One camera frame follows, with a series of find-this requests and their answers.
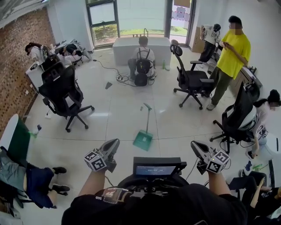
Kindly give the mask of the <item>black-framed window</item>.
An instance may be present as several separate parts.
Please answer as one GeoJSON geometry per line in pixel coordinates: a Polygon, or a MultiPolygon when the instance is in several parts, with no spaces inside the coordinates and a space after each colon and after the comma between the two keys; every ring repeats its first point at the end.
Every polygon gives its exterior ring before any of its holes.
{"type": "Polygon", "coordinates": [[[120,37],[117,0],[85,1],[94,48],[111,48],[120,37]]]}

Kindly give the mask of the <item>person's right forearm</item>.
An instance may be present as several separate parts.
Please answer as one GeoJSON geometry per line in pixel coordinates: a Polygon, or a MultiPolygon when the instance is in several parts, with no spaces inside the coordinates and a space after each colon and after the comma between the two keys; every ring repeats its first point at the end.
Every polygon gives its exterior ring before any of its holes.
{"type": "Polygon", "coordinates": [[[230,194],[228,185],[222,173],[208,172],[209,176],[209,189],[216,195],[230,194]]]}

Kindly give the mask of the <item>cardboard box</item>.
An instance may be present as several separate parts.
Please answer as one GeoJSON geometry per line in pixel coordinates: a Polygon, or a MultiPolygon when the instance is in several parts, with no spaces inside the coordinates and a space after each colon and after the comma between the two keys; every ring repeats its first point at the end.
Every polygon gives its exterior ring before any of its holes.
{"type": "Polygon", "coordinates": [[[200,27],[196,27],[195,38],[192,46],[192,52],[202,53],[205,47],[205,41],[200,38],[200,27]]]}

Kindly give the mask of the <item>white counter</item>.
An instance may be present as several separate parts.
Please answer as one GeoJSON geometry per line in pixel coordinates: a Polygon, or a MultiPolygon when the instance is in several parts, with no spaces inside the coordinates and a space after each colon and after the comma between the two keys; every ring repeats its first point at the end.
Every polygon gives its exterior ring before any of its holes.
{"type": "MultiPolygon", "coordinates": [[[[171,62],[171,42],[166,37],[148,37],[148,47],[154,52],[156,66],[170,65],[171,62]]],[[[134,50],[139,47],[139,38],[117,38],[113,44],[115,64],[126,66],[132,57],[134,50]]]]}

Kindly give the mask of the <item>person's left forearm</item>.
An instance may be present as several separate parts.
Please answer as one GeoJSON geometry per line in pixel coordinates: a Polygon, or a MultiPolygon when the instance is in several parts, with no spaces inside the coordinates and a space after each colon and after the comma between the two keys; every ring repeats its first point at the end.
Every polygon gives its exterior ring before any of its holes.
{"type": "Polygon", "coordinates": [[[78,196],[95,195],[100,190],[104,189],[105,172],[107,169],[92,171],[80,190],[78,196]]]}

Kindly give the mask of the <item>group of paper sheets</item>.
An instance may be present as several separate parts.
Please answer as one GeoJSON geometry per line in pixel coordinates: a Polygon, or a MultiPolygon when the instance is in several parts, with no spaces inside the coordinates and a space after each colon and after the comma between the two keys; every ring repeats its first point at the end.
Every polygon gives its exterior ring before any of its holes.
{"type": "Polygon", "coordinates": [[[180,21],[189,21],[190,8],[173,5],[172,7],[172,19],[180,21]]]}

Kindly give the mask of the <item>white desk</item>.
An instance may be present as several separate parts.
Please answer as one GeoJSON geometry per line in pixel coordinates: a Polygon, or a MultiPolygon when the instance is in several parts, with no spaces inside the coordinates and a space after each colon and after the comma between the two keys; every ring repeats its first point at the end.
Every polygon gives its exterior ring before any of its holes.
{"type": "Polygon", "coordinates": [[[25,72],[37,91],[43,85],[42,73],[43,69],[38,61],[35,61],[25,72]]]}

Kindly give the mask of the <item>black office chair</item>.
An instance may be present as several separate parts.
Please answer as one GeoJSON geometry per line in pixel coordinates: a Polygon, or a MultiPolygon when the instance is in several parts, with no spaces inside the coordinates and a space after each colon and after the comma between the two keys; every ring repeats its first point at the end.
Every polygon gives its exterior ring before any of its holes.
{"type": "Polygon", "coordinates": [[[183,54],[180,46],[171,44],[170,51],[176,56],[180,64],[180,67],[177,67],[177,81],[179,88],[174,88],[173,92],[176,93],[179,91],[187,93],[186,98],[182,101],[182,103],[179,104],[179,107],[183,107],[186,100],[191,96],[199,104],[199,109],[202,110],[202,103],[199,101],[197,96],[200,95],[202,97],[210,97],[210,93],[214,88],[215,81],[208,78],[204,71],[195,70],[197,64],[202,64],[201,61],[190,61],[192,67],[190,70],[186,70],[180,58],[183,54]]]}
{"type": "Polygon", "coordinates": [[[227,143],[226,153],[230,153],[230,144],[239,144],[241,141],[252,142],[252,129],[256,125],[258,116],[253,103],[260,95],[259,87],[256,83],[244,85],[241,83],[235,103],[228,106],[222,114],[222,122],[217,120],[213,124],[219,126],[222,134],[210,138],[210,141],[222,138],[222,142],[227,143]]]}
{"type": "Polygon", "coordinates": [[[30,202],[26,194],[2,181],[0,181],[0,197],[4,198],[4,202],[10,204],[10,208],[14,208],[14,200],[20,208],[23,208],[23,203],[30,202]]]}
{"type": "Polygon", "coordinates": [[[43,96],[43,102],[56,115],[68,119],[65,130],[69,128],[76,117],[87,130],[89,127],[79,116],[79,113],[88,109],[94,111],[92,105],[82,107],[83,93],[75,77],[75,67],[65,67],[62,62],[57,62],[42,73],[43,84],[39,87],[39,93],[43,96]]]}

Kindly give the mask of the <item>green dustpan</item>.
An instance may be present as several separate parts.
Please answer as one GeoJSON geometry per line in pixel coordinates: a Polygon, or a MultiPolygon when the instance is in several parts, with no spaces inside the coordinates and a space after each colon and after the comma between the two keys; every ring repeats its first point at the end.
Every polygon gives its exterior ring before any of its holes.
{"type": "Polygon", "coordinates": [[[153,134],[148,132],[150,112],[152,110],[152,107],[150,105],[148,105],[147,103],[144,103],[144,105],[148,109],[146,129],[145,130],[139,130],[139,132],[137,133],[137,135],[136,135],[136,137],[133,141],[133,145],[142,149],[142,150],[144,150],[144,151],[148,151],[150,149],[151,142],[153,140],[153,134]]]}

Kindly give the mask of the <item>large glass pane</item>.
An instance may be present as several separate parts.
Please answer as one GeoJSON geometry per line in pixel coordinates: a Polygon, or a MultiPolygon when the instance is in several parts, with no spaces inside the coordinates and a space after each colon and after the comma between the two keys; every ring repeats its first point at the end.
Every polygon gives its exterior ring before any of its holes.
{"type": "Polygon", "coordinates": [[[117,0],[120,37],[164,37],[168,0],[117,0]]]}

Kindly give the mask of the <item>wooden desk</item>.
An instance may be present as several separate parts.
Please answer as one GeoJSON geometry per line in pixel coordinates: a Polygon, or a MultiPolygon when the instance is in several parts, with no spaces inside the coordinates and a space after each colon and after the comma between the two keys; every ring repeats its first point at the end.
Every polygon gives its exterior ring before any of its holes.
{"type": "Polygon", "coordinates": [[[259,89],[263,86],[255,74],[253,74],[248,67],[244,66],[241,68],[236,78],[230,83],[230,90],[233,95],[238,94],[241,83],[244,85],[256,83],[259,89]]]}

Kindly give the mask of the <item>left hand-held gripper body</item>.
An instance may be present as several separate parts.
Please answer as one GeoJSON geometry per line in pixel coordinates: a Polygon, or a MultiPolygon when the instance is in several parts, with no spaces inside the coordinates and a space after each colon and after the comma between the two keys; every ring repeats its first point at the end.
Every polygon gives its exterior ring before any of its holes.
{"type": "Polygon", "coordinates": [[[94,149],[84,156],[84,161],[94,172],[105,169],[112,173],[117,165],[114,154],[112,151],[94,149]]]}

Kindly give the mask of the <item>person's torso black shirt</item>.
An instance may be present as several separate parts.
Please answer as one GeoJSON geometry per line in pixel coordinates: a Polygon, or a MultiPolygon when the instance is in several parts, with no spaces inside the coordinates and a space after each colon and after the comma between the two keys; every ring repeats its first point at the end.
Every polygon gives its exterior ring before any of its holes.
{"type": "Polygon", "coordinates": [[[141,198],[121,188],[76,197],[61,225],[247,225],[247,211],[231,194],[216,195],[199,184],[141,198]]]}

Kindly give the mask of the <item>black chest harness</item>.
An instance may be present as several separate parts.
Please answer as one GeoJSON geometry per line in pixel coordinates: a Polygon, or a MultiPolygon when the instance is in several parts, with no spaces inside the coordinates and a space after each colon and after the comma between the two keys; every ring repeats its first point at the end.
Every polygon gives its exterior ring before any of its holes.
{"type": "Polygon", "coordinates": [[[131,175],[123,179],[118,186],[104,189],[96,194],[97,200],[105,203],[124,203],[130,197],[141,199],[146,195],[166,196],[173,189],[181,188],[189,183],[179,175],[164,178],[143,178],[131,175]]]}

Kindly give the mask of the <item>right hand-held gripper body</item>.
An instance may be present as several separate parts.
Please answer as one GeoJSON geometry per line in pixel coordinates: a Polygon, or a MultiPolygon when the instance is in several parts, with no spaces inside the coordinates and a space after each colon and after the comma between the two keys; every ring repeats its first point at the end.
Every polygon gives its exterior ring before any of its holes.
{"type": "Polygon", "coordinates": [[[199,156],[197,170],[201,175],[203,175],[205,171],[218,174],[224,169],[229,160],[229,155],[222,150],[203,152],[199,156]]]}

